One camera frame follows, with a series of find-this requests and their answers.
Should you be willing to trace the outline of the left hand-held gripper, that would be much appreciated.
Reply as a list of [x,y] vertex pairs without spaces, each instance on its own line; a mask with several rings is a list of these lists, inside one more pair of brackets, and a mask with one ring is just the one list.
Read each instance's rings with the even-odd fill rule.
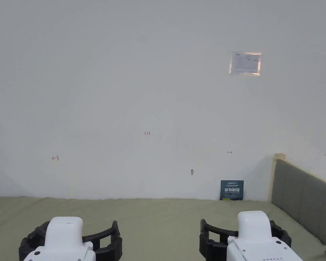
[[[117,221],[102,232],[82,237],[80,217],[59,216],[46,221],[24,237],[18,249],[19,261],[119,261],[122,238]],[[110,244],[100,240],[110,236]]]

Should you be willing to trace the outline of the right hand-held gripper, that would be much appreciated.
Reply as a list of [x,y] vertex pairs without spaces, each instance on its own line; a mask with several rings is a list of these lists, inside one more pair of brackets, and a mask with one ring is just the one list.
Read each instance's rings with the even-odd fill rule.
[[[238,214],[238,231],[214,227],[200,221],[199,252],[206,261],[298,261],[290,248],[288,232],[269,220],[263,211]],[[209,233],[220,236],[216,242]]]

